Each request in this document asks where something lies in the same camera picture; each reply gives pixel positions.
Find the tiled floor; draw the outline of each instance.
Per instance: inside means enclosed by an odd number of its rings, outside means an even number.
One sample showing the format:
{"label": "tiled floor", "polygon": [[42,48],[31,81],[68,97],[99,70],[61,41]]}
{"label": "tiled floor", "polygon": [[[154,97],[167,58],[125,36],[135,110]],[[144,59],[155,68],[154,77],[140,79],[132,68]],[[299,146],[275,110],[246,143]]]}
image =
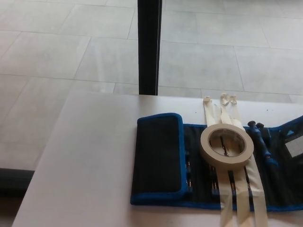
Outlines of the tiled floor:
{"label": "tiled floor", "polygon": [[[136,0],[0,0],[0,167],[35,169],[71,89],[138,93]],[[303,0],[163,0],[159,95],[303,103]]]}

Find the blue screwdriver handle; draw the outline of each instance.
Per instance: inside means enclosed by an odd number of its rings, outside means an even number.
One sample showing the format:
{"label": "blue screwdriver handle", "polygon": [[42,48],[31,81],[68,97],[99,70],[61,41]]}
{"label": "blue screwdriver handle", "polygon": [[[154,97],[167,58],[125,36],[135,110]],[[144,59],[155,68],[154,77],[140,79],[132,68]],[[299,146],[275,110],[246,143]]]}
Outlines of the blue screwdriver handle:
{"label": "blue screwdriver handle", "polygon": [[250,132],[253,141],[256,143],[256,147],[262,152],[263,157],[270,158],[271,154],[268,151],[266,144],[262,138],[260,130],[256,126],[255,121],[248,122],[247,124],[250,127]]}

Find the blue edging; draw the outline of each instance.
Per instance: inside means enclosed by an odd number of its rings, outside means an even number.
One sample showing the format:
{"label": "blue edging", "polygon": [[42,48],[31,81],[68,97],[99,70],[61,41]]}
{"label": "blue edging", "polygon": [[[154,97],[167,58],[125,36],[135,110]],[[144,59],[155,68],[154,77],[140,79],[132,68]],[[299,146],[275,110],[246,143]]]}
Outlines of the blue edging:
{"label": "blue edging", "polygon": [[180,154],[180,171],[181,171],[181,188],[177,192],[151,192],[151,193],[139,193],[131,196],[131,204],[138,203],[142,200],[172,200],[180,199],[187,192],[186,184],[186,168],[185,168],[185,143],[184,143],[184,130],[182,117],[177,113],[161,113],[148,117],[142,117],[137,120],[139,121],[148,120],[151,118],[175,116],[178,119],[179,129],[179,154]]}
{"label": "blue edging", "polygon": [[298,122],[301,122],[301,121],[303,121],[303,115],[301,117],[298,117],[296,119],[291,120],[290,122],[287,122],[287,123],[282,124],[280,126],[271,127],[271,128],[268,128],[268,129],[270,131],[280,131],[285,126],[294,125],[294,124],[297,124]]}
{"label": "blue edging", "polygon": [[[219,203],[213,203],[213,204],[210,204],[210,203],[198,203],[198,202],[187,202],[187,201],[172,201],[172,200],[169,200],[169,199],[178,199],[176,197],[171,197],[171,196],[168,196],[169,194],[174,194],[176,195],[177,193],[180,193],[182,190],[185,190],[187,189],[187,185],[186,185],[186,179],[183,180],[183,176],[185,176],[186,178],[186,168],[182,168],[183,163],[185,163],[185,149],[184,149],[184,136],[181,138],[181,133],[182,132],[182,135],[184,135],[184,132],[183,132],[183,126],[189,126],[189,127],[200,127],[200,128],[206,128],[207,125],[199,125],[199,124],[182,124],[182,117],[177,114],[177,113],[163,113],[163,114],[157,114],[157,115],[153,115],[153,116],[149,116],[149,117],[143,117],[143,118],[140,118],[140,119],[146,119],[146,118],[152,118],[152,117],[161,117],[161,116],[176,116],[178,117],[178,122],[179,122],[179,147],[180,147],[180,154],[183,153],[183,157],[181,157],[180,155],[180,164],[181,164],[181,180],[182,180],[182,185],[181,185],[181,190],[179,192],[173,192],[173,193],[144,193],[146,194],[146,197],[139,197],[139,195],[141,194],[138,194],[138,195],[132,195],[131,196],[131,204],[133,205],[151,205],[151,206],[173,206],[173,207],[189,207],[189,208],[200,208],[200,209],[208,209],[208,210],[220,210],[221,209],[221,205]],[[297,124],[298,122],[300,121],[303,121],[303,116],[301,117],[298,117],[290,122],[287,122],[283,125],[280,125],[280,126],[277,126],[277,127],[272,127],[272,128],[269,128],[270,131],[280,131],[283,127],[285,126],[289,126],[289,125],[294,125],[294,124]],[[278,163],[270,158],[270,159],[267,159],[266,161],[267,164],[275,164],[275,165],[278,165]],[[165,201],[153,201],[152,199],[155,199],[155,197],[151,196],[151,197],[148,197],[147,195],[148,194],[163,194],[163,197],[159,198],[159,199],[164,199]],[[289,205],[289,206],[266,206],[267,208],[267,211],[268,212],[287,212],[287,211],[297,211],[297,210],[303,210],[303,204],[299,204],[299,205]],[[232,209],[233,210],[237,210],[237,206],[234,204],[232,206]],[[251,206],[250,207],[250,210],[251,211],[254,211],[254,207]]]}
{"label": "blue edging", "polygon": [[[199,203],[199,202],[186,202],[186,201],[141,201],[136,205],[148,205],[148,206],[171,206],[171,207],[188,207],[198,208],[206,210],[220,210],[221,205],[219,203]],[[288,212],[303,210],[303,204],[290,205],[290,206],[266,206],[267,212]],[[233,204],[232,210],[237,210],[237,205]],[[250,211],[254,211],[254,207],[250,206]]]}
{"label": "blue edging", "polygon": [[277,167],[279,167],[278,162],[275,161],[273,158],[267,158],[267,159],[265,159],[265,163],[266,163],[266,164],[274,164],[274,165],[276,165]]}

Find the white table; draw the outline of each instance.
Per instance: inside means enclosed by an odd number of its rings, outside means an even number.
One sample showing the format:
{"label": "white table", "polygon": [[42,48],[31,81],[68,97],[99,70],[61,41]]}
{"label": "white table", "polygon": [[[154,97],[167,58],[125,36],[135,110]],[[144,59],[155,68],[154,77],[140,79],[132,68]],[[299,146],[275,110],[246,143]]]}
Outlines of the white table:
{"label": "white table", "polygon": [[[295,104],[238,102],[242,122],[276,126],[303,114]],[[136,121],[176,112],[204,124],[198,98],[71,92],[13,227],[218,227],[219,211],[130,205]],[[303,212],[269,214],[298,227]]]}

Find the roll of masking tape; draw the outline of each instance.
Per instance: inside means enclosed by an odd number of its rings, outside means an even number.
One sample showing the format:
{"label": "roll of masking tape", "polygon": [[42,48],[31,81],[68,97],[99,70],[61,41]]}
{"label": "roll of masking tape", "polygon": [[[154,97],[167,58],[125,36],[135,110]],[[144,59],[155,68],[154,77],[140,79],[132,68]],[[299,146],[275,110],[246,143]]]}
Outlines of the roll of masking tape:
{"label": "roll of masking tape", "polygon": [[[212,147],[212,141],[221,141],[221,150]],[[232,143],[237,151],[229,156],[225,151],[224,141]],[[242,129],[230,124],[213,124],[201,134],[201,155],[212,166],[221,170],[237,170],[244,167],[254,151],[250,136]]]}

